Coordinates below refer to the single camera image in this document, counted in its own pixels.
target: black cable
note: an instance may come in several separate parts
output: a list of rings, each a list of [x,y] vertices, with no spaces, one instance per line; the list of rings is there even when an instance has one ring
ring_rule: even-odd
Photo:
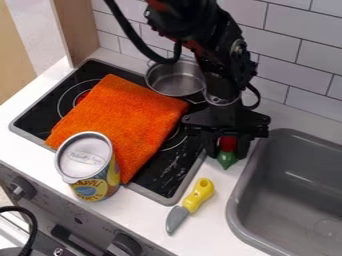
[[[36,239],[37,233],[38,233],[38,222],[36,217],[33,215],[32,212],[30,212],[29,210],[20,207],[20,206],[6,206],[6,207],[1,207],[0,208],[0,213],[3,212],[21,212],[26,214],[30,220],[31,220],[31,234],[29,239],[27,240],[25,246],[23,247],[23,249],[21,250],[21,252],[19,253],[19,256],[28,256],[31,253],[31,248],[32,245],[34,243],[34,240]]]
[[[258,91],[257,88],[255,88],[253,85],[251,85],[250,83],[248,83],[246,85],[246,88],[249,89],[251,92],[254,93],[254,95],[257,97],[257,102],[254,103],[253,105],[251,106],[243,106],[245,109],[248,109],[248,110],[254,110],[256,109],[257,107],[259,107],[260,103],[261,103],[261,94],[260,92]]]
[[[116,20],[119,22],[122,30],[125,32],[127,37],[132,41],[132,43],[135,45],[135,47],[144,54],[147,58],[161,64],[174,64],[176,63],[180,55],[182,53],[182,42],[178,40],[175,43],[174,47],[174,56],[173,58],[167,59],[164,58],[157,53],[155,53],[153,50],[151,50],[145,42],[140,38],[140,36],[137,34],[137,32],[133,29],[131,23],[125,18],[123,13],[121,12],[119,6],[115,3],[114,0],[104,0],[113,15],[115,16]]]

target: black stovetop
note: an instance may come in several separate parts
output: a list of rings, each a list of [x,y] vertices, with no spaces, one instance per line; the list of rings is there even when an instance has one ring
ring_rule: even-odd
[[[107,74],[145,86],[141,75],[89,60],[21,115],[14,127],[45,140],[54,125]],[[199,134],[190,135],[188,128],[179,123],[132,182],[166,199],[172,198],[203,149]]]

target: white countertop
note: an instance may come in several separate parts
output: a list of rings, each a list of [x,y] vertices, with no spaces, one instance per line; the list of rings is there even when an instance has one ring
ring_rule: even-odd
[[[97,50],[91,57],[139,73],[144,73],[147,69],[145,61],[105,49]],[[266,255],[235,237],[225,218],[227,200],[241,175],[246,159],[239,161],[227,171],[223,171],[216,160],[205,160],[190,187],[198,178],[207,177],[214,182],[216,193],[195,215],[189,217],[172,237],[165,232],[165,220],[171,208],[124,187],[106,201],[80,202],[55,170],[54,154],[10,132],[8,128],[15,117],[71,71],[67,59],[62,59],[0,107],[0,161],[58,191],[57,193],[85,209],[130,229],[176,255]],[[253,96],[247,96],[246,100],[253,100]],[[341,123],[268,100],[263,100],[258,111],[272,117],[272,129],[293,128],[342,144]]]

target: can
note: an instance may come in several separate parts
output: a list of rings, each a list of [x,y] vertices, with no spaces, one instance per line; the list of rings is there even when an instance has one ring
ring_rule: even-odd
[[[57,171],[82,200],[96,202],[112,196],[120,185],[120,169],[112,143],[98,132],[82,132],[57,150]]]

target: can label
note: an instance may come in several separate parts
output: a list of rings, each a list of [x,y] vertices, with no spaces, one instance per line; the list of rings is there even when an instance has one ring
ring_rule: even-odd
[[[71,185],[76,195],[88,202],[104,200],[113,195],[120,185],[120,170],[113,157],[100,173]]]

